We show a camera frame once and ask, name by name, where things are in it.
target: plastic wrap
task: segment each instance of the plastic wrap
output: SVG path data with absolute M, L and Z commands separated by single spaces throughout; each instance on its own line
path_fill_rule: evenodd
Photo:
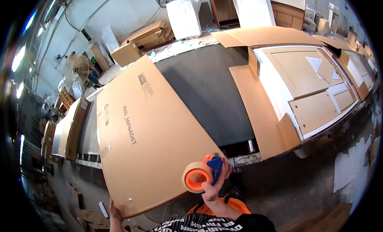
M 201 0 L 175 0 L 166 4 L 170 25 L 177 40 L 197 38 L 202 34 L 199 24 Z
M 276 25 L 270 0 L 233 0 L 233 3 L 241 28 Z

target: orange tape core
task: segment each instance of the orange tape core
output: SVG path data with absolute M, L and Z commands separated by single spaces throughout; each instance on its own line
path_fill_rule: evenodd
M 197 181 L 191 179 L 191 176 L 194 176 L 194 178 L 197 179 Z M 202 182 L 210 183 L 210 177 L 206 171 L 201 169 L 193 169 L 189 171 L 185 176 L 185 183 L 187 187 L 189 187 L 192 190 L 200 191 L 203 190 L 202 188 Z

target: wooden cabinet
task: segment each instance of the wooden cabinet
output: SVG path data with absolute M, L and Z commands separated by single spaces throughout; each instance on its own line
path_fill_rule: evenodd
M 239 24 L 233 0 L 209 0 L 214 19 L 219 27 Z

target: blue tape dispenser handle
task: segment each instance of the blue tape dispenser handle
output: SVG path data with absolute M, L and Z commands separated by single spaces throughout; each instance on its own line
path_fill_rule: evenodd
M 210 167 L 214 172 L 214 179 L 213 179 L 213 182 L 211 183 L 211 185 L 214 186 L 215 183 L 217 182 L 218 178 L 219 178 L 219 174 L 221 173 L 223 161 L 220 157 L 218 157 L 218 158 L 215 158 L 212 160 L 208 160 L 206 162 L 206 165 L 208 167 Z

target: packing tape roll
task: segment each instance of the packing tape roll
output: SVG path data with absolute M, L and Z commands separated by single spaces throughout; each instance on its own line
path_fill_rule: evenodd
M 204 192 L 201 184 L 202 182 L 213 182 L 213 170 L 202 162 L 190 163 L 182 175 L 182 184 L 184 187 L 192 192 L 199 194 Z

